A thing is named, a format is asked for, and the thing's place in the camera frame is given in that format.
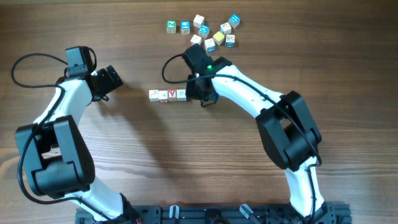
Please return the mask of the blue sided wooden block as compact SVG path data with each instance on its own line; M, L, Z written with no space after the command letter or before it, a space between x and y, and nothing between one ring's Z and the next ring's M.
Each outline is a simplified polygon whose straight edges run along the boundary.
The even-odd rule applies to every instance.
M216 50L216 44L213 39L206 39L204 42L206 52L212 52Z

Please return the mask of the red bottom wooden block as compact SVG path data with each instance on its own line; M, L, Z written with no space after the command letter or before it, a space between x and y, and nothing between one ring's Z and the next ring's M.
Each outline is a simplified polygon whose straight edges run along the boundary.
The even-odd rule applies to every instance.
M161 103L167 103L169 101L168 91L159 90L158 99Z

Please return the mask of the white bird picture block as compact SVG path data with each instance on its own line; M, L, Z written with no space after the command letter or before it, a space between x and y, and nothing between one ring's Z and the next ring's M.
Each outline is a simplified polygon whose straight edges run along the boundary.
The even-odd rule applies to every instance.
M177 90L177 101L187 101L186 90Z

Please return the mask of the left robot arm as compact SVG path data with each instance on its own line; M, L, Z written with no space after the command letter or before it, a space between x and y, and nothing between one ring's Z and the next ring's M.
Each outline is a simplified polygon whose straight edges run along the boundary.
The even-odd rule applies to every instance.
M97 70L94 50L66 49L66 68L52 85L55 94L32 123L16 130L20 158L17 179L30 201L51 205L71 201L95 223L139 223L125 196L109 189L95 174L93 158L78 129L85 108L108 101L123 85L112 66Z

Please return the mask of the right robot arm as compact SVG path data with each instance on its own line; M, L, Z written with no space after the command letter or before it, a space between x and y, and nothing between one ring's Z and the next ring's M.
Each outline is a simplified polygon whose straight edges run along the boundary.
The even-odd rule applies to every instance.
M222 96L247 111L256 120L269 159L285 172L290 205L307 223L319 221L324 199L316 168L322 164L318 152L322 136L303 97L296 91L285 95L272 91L226 58L213 60L197 44L182 58L191 70L187 96L199 100L202 107Z

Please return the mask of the red V letter block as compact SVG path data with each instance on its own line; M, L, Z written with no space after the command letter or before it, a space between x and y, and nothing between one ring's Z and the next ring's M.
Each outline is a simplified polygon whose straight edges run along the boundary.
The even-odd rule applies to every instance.
M167 98L169 102L177 101L177 90L167 90Z

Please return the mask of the plain beige wooden block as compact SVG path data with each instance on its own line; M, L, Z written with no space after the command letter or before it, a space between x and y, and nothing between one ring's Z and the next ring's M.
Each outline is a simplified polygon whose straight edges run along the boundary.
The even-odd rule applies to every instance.
M149 100L150 101L158 101L159 100L159 91L158 90L149 90Z

